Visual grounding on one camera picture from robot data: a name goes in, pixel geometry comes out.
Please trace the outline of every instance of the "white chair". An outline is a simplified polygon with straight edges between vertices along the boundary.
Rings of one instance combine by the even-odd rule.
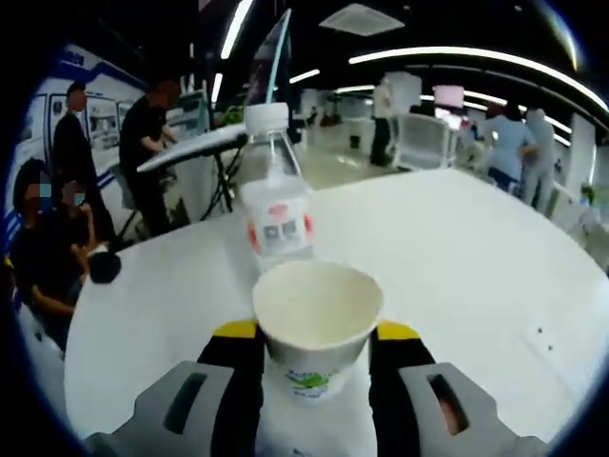
[[[399,141],[394,167],[438,169],[453,166],[456,141],[446,122],[423,114],[406,114],[397,119]]]
[[[607,271],[609,269],[609,227],[604,226],[598,219],[584,221],[583,225],[587,236],[586,252],[603,271]]]

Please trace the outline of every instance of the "monitor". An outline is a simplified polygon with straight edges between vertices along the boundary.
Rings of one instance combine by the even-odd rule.
[[[464,96],[464,90],[461,86],[436,86],[434,88],[436,105],[462,108]]]
[[[266,36],[254,54],[249,72],[249,90],[245,106],[273,101],[275,88],[285,84],[284,73],[289,59],[288,26],[292,11],[288,10]]]

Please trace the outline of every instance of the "white bottle cap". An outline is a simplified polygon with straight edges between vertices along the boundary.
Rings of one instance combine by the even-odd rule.
[[[285,130],[288,126],[287,103],[268,103],[246,107],[244,118],[248,135],[271,130]]]

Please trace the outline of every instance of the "green logo on cup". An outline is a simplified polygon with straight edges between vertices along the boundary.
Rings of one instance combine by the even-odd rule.
[[[290,371],[285,377],[303,388],[323,387],[330,380],[330,376],[323,376],[320,373],[297,374],[293,371]]]

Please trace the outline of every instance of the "paper cup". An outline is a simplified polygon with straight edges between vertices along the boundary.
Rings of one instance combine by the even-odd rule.
[[[278,380],[318,403],[343,387],[377,326],[383,292],[354,268],[296,261],[262,276],[253,304]]]

